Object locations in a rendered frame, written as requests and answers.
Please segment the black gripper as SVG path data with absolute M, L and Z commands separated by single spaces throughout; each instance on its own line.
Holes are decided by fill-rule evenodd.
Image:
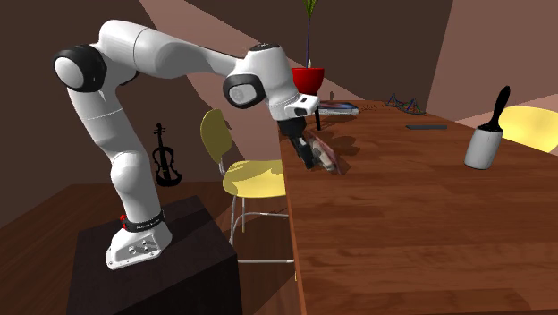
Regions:
M 303 116 L 277 122 L 282 135 L 292 140 L 292 146 L 297 155 L 304 162 L 307 169 L 315 166 L 315 158 L 311 145 L 303 138 L 303 132 L 307 126 Z

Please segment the pink and white packet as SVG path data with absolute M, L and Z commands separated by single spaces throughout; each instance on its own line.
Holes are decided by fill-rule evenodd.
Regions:
M 334 150 L 321 140 L 315 133 L 306 132 L 315 160 L 332 174 L 344 175 L 341 159 Z

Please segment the yellow chair with metal legs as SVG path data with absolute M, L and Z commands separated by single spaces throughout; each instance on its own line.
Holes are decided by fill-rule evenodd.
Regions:
M 246 199 L 269 199 L 286 195 L 283 164 L 275 160 L 242 160 L 224 166 L 223 157 L 233 146 L 233 137 L 220 109 L 205 113 L 200 124 L 200 137 L 209 156 L 217 164 L 225 192 L 232 195 L 229 244 L 234 246 L 237 226 L 244 233 L 246 217 L 287 218 L 285 213 L 247 212 Z
M 503 137 L 550 153 L 558 146 L 558 113 L 531 106 L 506 107 L 499 124 Z

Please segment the flat book with dark cover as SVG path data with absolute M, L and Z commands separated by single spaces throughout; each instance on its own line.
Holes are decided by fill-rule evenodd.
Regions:
M 350 102 L 323 101 L 318 107 L 321 115 L 357 115 L 359 108 Z

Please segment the plant in red pot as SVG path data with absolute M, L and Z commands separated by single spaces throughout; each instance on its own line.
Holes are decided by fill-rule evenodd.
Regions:
M 317 95 L 320 87 L 322 86 L 322 82 L 325 76 L 325 69 L 313 67 L 310 58 L 311 20 L 317 2 L 318 0 L 303 0 L 307 16 L 305 65 L 292 68 L 293 80 L 298 91 L 303 94 L 314 96 Z

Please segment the wooden table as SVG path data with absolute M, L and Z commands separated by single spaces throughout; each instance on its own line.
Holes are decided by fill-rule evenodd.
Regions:
M 315 132 L 344 175 L 280 141 L 302 315 L 558 315 L 557 156 L 475 170 L 470 127 L 374 101 Z

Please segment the black violin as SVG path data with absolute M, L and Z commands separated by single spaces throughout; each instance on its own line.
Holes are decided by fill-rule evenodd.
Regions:
M 174 151 L 172 148 L 164 145 L 162 139 L 164 132 L 165 127 L 158 123 L 154 130 L 158 146 L 152 151 L 152 158 L 157 167 L 155 171 L 156 183 L 163 187 L 172 187 L 181 182 L 182 175 L 173 167 Z

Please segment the dark robot stand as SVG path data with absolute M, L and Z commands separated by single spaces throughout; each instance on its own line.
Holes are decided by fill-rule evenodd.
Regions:
M 129 267 L 104 258 L 118 221 L 79 232 L 66 315 L 242 315 L 236 251 L 199 197 L 163 209 L 172 242 Z

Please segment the coloured rod frame toy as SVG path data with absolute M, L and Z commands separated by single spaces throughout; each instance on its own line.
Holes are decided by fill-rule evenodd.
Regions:
M 395 107 L 403 113 L 411 115 L 424 115 L 426 113 L 418 106 L 415 98 L 410 101 L 403 102 L 400 101 L 395 94 L 392 94 L 392 96 L 385 102 L 385 105 Z

